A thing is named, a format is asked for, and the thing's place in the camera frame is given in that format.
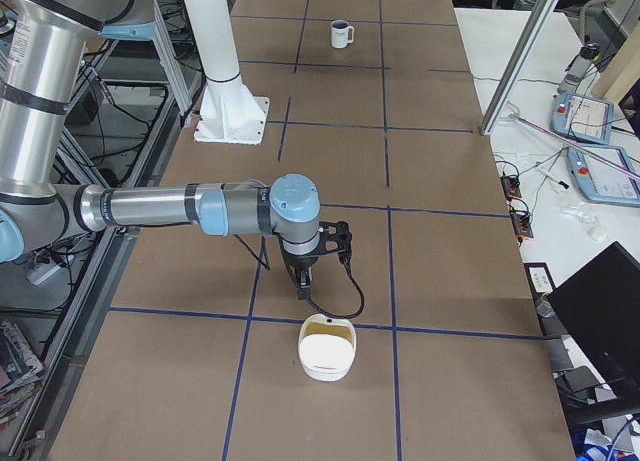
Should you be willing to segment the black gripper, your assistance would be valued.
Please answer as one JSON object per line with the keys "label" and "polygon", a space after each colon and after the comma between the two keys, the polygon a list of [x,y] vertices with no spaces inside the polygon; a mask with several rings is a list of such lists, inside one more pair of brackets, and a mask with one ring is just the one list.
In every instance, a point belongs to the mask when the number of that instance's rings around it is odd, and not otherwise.
{"label": "black gripper", "polygon": [[351,273],[352,234],[346,221],[320,221],[316,234],[303,243],[293,243],[280,234],[277,237],[287,272],[296,274],[299,299],[311,297],[310,269],[321,257],[336,254]]}

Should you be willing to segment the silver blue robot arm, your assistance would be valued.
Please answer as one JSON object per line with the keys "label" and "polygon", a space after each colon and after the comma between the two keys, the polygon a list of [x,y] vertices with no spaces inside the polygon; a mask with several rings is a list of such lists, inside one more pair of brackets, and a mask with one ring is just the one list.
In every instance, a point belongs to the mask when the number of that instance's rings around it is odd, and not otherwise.
{"label": "silver blue robot arm", "polygon": [[71,108],[87,42],[150,40],[155,0],[12,0],[18,15],[1,79],[1,258],[82,232],[116,226],[193,224],[209,235],[276,236],[298,296],[311,296],[311,267],[351,260],[344,222],[319,218],[317,188],[288,174],[271,185],[191,183],[172,188],[54,185],[50,171]]}

